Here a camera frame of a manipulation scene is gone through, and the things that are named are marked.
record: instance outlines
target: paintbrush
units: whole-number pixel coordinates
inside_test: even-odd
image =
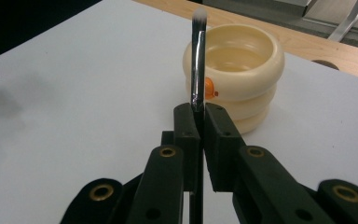
[[[193,14],[190,103],[195,113],[204,110],[206,18],[207,13],[202,7]]]
[[[203,218],[203,121],[205,89],[205,9],[198,8],[193,14],[191,54],[191,108],[200,135],[200,150],[195,188],[190,192],[190,223],[202,223]]]

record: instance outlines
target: ceramic pot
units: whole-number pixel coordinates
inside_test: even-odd
[[[266,117],[284,68],[278,40],[266,31],[243,24],[206,31],[205,99],[226,109],[240,133],[248,133]],[[191,43],[183,57],[190,93]]]

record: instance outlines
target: brush bristles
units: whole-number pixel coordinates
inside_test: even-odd
[[[207,12],[203,7],[197,8],[193,14],[193,28],[197,28],[198,31],[206,30],[206,18]]]

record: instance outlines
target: screw hole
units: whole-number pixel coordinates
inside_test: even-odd
[[[301,218],[301,219],[303,219],[305,221],[312,221],[313,220],[312,215],[308,211],[306,211],[304,209],[297,209],[296,210],[296,215],[299,218]]]
[[[157,208],[150,208],[146,211],[146,218],[149,220],[156,220],[161,217],[161,212]]]
[[[247,152],[249,155],[251,155],[253,157],[263,157],[264,156],[264,151],[259,148],[255,148],[255,147],[249,147]]]
[[[354,189],[342,185],[336,185],[333,187],[333,191],[339,198],[347,202],[358,203],[358,192]]]
[[[94,187],[89,192],[89,197],[95,202],[100,202],[100,201],[104,201],[104,200],[108,199],[110,196],[112,196],[113,192],[114,192],[114,189],[111,185],[101,184],[101,185]]]
[[[162,156],[162,157],[172,157],[172,156],[174,156],[175,154],[176,154],[175,149],[170,148],[170,147],[162,148],[162,149],[159,151],[159,155]]]

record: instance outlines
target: white table surface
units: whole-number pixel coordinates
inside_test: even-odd
[[[140,174],[188,101],[190,37],[191,21],[105,0],[1,55],[0,224],[59,223],[90,181]],[[246,143],[312,189],[329,178],[358,185],[358,77],[285,56],[270,113]],[[205,223],[238,223],[231,195],[208,178]]]

